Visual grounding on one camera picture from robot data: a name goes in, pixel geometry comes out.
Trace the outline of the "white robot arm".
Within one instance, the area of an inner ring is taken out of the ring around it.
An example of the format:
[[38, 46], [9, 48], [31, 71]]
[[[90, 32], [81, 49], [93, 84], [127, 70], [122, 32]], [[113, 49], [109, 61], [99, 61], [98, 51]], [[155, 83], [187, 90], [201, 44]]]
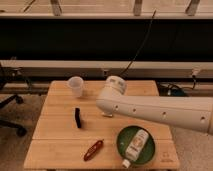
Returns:
[[127, 83], [109, 76], [96, 99], [105, 113], [116, 113], [213, 135], [213, 98], [125, 95]]

